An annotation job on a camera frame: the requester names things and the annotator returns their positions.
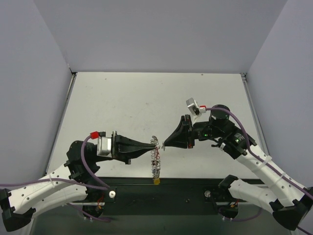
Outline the red key tag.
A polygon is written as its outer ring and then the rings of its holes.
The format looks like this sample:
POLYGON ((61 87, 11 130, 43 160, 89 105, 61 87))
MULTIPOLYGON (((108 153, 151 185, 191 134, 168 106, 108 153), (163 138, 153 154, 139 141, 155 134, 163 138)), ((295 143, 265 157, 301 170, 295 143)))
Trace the red key tag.
POLYGON ((158 149, 156 149, 156 158, 159 159, 160 158, 160 155, 159 155, 159 151, 158 149))

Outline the yellow key tag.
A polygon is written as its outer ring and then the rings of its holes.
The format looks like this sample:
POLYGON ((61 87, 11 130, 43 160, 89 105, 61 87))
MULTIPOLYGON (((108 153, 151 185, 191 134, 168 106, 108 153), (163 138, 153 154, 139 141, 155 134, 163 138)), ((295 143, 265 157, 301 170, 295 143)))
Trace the yellow key tag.
POLYGON ((154 185, 159 185, 160 184, 160 179, 157 178, 157 179, 154 179, 154 185))

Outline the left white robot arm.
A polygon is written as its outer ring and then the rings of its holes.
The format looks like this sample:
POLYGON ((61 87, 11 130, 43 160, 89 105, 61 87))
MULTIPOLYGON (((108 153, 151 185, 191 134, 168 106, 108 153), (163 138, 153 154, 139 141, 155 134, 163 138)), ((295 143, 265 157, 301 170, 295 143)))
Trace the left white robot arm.
POLYGON ((98 219, 102 205, 113 202, 116 189, 95 174, 98 162, 120 161, 127 165, 147 152, 158 152, 158 141, 142 143, 113 132, 92 132, 84 141, 74 141, 67 161, 44 177, 27 183, 2 184, 0 208, 7 232, 28 225, 33 218, 53 208, 76 201, 95 201, 95 209, 83 213, 89 220, 98 219))

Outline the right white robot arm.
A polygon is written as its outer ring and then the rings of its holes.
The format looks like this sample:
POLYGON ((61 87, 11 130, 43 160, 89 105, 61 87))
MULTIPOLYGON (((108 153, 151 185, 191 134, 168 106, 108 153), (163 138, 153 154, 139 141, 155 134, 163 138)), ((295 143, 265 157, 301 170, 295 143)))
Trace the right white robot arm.
POLYGON ((188 105, 190 115, 181 117, 178 127, 163 142, 163 148, 191 149, 195 141, 214 141, 232 159, 247 167, 266 189, 228 175, 219 184, 231 198, 250 202, 272 214, 284 228, 294 231, 313 207, 313 189, 292 179, 247 134, 238 118, 224 105, 211 108, 188 105))

